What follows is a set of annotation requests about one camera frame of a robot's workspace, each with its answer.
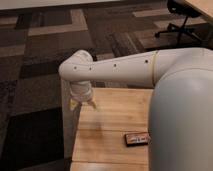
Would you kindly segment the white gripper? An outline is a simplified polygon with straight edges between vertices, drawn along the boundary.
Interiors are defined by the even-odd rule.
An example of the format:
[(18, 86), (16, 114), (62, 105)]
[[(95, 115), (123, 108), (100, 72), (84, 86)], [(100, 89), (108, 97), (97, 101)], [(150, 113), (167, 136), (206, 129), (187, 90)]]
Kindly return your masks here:
[(70, 83), (70, 95), (71, 98), (75, 101), (70, 101), (70, 110), (74, 110), (78, 105), (77, 102), (88, 102), (95, 110), (97, 110), (97, 105), (94, 100), (91, 100), (93, 97), (92, 85), (89, 81), (81, 82), (71, 82)]

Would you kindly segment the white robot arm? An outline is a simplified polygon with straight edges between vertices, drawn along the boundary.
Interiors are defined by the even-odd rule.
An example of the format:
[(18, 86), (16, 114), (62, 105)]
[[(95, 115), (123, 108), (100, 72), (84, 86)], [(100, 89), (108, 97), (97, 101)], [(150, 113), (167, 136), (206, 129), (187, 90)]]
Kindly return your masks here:
[(149, 170), (213, 171), (213, 50), (163, 49), (101, 61), (78, 50), (59, 75), (77, 102), (93, 97), (93, 81), (151, 88)]

